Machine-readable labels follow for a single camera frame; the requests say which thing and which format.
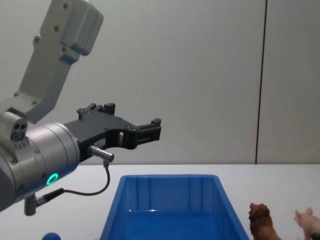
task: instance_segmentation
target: blue ball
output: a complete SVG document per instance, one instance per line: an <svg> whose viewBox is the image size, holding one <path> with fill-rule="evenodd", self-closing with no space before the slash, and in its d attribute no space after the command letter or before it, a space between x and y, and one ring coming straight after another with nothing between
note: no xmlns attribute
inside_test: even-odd
<svg viewBox="0 0 320 240"><path fill-rule="evenodd" d="M46 235L44 235L42 240L61 240L61 237L54 232L50 232L50 233L47 233Z"/></svg>

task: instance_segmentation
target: silver cylindrical joint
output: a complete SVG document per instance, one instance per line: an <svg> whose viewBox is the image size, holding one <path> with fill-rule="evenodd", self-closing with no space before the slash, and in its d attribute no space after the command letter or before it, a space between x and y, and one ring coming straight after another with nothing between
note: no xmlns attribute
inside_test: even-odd
<svg viewBox="0 0 320 240"><path fill-rule="evenodd" d="M110 153L110 152L107 152L105 150L102 150L96 146L90 146L89 147L89 153L92 155L92 156L97 156L97 157L100 157L102 159L105 159L105 160L108 160L108 162L112 162L114 159L115 159L115 155Z"/></svg>
<svg viewBox="0 0 320 240"><path fill-rule="evenodd" d="M79 164L77 140L64 125L35 127L26 136L14 145L14 152L0 146L0 195L6 196L0 197L0 211L71 173Z"/></svg>

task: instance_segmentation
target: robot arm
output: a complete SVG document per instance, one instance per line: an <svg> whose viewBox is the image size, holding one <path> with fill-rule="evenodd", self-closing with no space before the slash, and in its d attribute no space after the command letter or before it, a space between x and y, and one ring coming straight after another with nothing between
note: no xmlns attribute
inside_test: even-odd
<svg viewBox="0 0 320 240"><path fill-rule="evenodd" d="M78 120L28 130L56 105L69 69L91 52L103 16L85 0L52 0L20 88L0 105L0 212L20 200L36 213L35 192L107 148L135 149L159 140L161 120L136 126L114 116L115 104L80 108Z"/></svg>

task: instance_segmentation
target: green led ring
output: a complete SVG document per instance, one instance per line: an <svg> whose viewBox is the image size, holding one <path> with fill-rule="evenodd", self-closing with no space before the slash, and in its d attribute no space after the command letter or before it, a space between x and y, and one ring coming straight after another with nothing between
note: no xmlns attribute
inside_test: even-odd
<svg viewBox="0 0 320 240"><path fill-rule="evenodd" d="M57 181L58 177L59 177L58 173L52 174L52 175L48 178L48 180L46 181L46 184L47 184L47 185L53 184L55 181Z"/></svg>

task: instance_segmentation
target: screw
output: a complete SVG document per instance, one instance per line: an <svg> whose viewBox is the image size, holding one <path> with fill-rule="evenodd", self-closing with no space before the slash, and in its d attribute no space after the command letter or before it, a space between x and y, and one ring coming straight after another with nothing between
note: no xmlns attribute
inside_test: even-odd
<svg viewBox="0 0 320 240"><path fill-rule="evenodd" d="M35 44L38 44L38 43L40 42L40 37L35 36L33 42L34 42Z"/></svg>
<svg viewBox="0 0 320 240"><path fill-rule="evenodd" d="M58 32L59 29L60 29L60 28L59 28L59 25L56 25L56 26L54 26L54 29L53 29L53 30L54 30L55 32Z"/></svg>
<svg viewBox="0 0 320 240"><path fill-rule="evenodd" d="M63 10L66 10L69 7L69 4L67 2L65 2L62 6Z"/></svg>
<svg viewBox="0 0 320 240"><path fill-rule="evenodd" d="M35 149L35 150L33 151L33 153L34 153L35 155L40 155L40 150Z"/></svg>

